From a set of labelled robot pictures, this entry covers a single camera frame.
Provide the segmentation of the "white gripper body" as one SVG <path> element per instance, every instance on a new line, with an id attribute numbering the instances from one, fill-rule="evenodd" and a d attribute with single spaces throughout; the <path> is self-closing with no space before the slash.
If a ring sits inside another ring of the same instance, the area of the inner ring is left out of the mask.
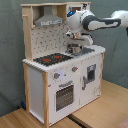
<path id="1" fill-rule="evenodd" d="M 78 44 L 82 46 L 91 46 L 93 44 L 92 36 L 87 33 L 72 33 L 68 31 L 66 36 L 69 44 Z"/>

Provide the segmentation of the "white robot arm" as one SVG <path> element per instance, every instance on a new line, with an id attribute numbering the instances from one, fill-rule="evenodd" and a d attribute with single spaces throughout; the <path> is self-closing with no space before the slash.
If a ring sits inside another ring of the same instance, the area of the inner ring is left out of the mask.
<path id="1" fill-rule="evenodd" d="M 82 33 L 85 31 L 94 31 L 105 28 L 125 27 L 128 34 L 128 11 L 115 11 L 110 18 L 97 18 L 90 10 L 75 10 L 67 14 L 67 25 L 69 27 L 66 33 L 74 43 L 83 46 L 91 46 L 93 40 L 90 34 Z"/>

